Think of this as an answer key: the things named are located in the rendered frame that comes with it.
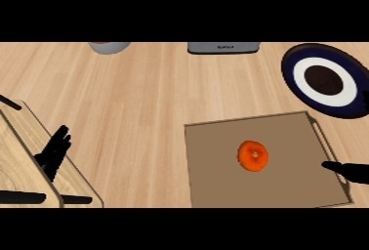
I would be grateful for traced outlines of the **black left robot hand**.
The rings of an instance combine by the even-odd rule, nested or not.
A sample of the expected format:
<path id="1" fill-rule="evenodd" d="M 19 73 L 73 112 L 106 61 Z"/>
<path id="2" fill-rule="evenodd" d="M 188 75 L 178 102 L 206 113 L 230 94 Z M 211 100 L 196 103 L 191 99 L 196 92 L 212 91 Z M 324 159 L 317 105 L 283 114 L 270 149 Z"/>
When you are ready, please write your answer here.
<path id="1" fill-rule="evenodd" d="M 67 134 L 69 128 L 62 125 L 54 132 L 45 147 L 33 156 L 33 160 L 45 174 L 48 181 L 54 180 L 56 172 L 62 164 L 66 151 L 70 147 L 70 135 Z"/>

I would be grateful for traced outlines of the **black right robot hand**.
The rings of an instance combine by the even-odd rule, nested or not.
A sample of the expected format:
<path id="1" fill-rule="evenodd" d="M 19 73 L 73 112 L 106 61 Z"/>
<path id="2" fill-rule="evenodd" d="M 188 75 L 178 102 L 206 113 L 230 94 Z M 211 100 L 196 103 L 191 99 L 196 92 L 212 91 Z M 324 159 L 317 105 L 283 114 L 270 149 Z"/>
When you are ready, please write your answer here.
<path id="1" fill-rule="evenodd" d="M 321 166 L 340 174 L 352 183 L 369 185 L 369 165 L 324 161 Z"/>

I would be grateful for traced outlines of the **brown tray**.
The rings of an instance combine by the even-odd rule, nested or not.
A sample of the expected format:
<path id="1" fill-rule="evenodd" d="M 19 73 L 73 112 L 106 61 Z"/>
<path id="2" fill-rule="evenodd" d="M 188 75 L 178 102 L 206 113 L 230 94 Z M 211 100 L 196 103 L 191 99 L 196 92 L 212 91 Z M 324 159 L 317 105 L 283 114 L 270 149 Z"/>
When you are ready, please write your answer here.
<path id="1" fill-rule="evenodd" d="M 327 207 L 351 202 L 348 184 L 321 167 L 333 152 L 305 111 L 184 127 L 190 199 L 194 207 Z M 236 160 L 253 141 L 268 152 L 258 172 Z"/>

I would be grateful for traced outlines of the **orange squash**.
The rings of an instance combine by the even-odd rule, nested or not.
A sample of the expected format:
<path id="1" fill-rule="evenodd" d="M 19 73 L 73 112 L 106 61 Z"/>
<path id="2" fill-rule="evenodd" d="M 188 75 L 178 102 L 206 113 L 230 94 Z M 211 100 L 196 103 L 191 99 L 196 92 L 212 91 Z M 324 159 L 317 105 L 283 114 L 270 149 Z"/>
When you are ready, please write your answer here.
<path id="1" fill-rule="evenodd" d="M 237 163 L 249 172 L 259 172 L 268 164 L 268 152 L 255 141 L 245 141 L 237 149 Z"/>

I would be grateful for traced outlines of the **dark blue and white plate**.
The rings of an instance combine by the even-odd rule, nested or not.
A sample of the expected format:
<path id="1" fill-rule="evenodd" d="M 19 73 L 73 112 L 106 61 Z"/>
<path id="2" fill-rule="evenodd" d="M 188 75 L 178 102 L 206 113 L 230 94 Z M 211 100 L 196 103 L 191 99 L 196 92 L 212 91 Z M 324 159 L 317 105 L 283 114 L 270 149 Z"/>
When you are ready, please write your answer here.
<path id="1" fill-rule="evenodd" d="M 280 73 L 295 97 L 335 118 L 369 115 L 369 69 L 340 49 L 304 43 L 281 56 Z"/>

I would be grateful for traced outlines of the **pale wooden drawer front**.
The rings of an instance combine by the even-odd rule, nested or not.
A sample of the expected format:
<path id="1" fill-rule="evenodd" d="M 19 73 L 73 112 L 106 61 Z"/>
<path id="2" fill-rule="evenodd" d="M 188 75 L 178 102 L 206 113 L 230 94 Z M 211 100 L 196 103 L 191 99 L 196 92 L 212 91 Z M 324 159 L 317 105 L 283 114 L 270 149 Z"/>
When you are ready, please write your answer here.
<path id="1" fill-rule="evenodd" d="M 20 137 L 20 142 L 25 144 L 31 155 L 35 155 L 41 153 L 51 135 L 41 125 L 26 103 L 20 100 L 14 100 L 14 103 L 22 107 L 20 110 L 14 110 L 7 106 L 1 107 L 0 110 Z M 60 194 L 88 196 L 91 198 L 88 204 L 66 204 L 64 208 L 103 207 L 103 201 L 69 157 L 63 158 L 51 185 Z"/>

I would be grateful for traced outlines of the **grey round pot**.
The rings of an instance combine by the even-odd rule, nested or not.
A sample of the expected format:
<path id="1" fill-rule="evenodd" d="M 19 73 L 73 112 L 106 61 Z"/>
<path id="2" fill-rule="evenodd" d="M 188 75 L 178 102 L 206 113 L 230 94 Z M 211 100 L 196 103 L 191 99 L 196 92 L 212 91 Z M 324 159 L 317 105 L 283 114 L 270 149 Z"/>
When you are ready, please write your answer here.
<path id="1" fill-rule="evenodd" d="M 91 49 L 101 55 L 119 53 L 128 46 L 128 42 L 90 42 Z"/>

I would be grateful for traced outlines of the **grey appliance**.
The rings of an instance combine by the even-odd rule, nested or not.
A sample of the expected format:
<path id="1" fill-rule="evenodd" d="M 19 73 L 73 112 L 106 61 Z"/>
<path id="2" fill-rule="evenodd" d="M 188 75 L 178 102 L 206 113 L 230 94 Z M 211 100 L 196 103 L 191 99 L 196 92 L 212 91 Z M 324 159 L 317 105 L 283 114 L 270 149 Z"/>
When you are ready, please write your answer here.
<path id="1" fill-rule="evenodd" d="M 194 55 L 256 53 L 259 42 L 188 42 L 187 52 Z"/>

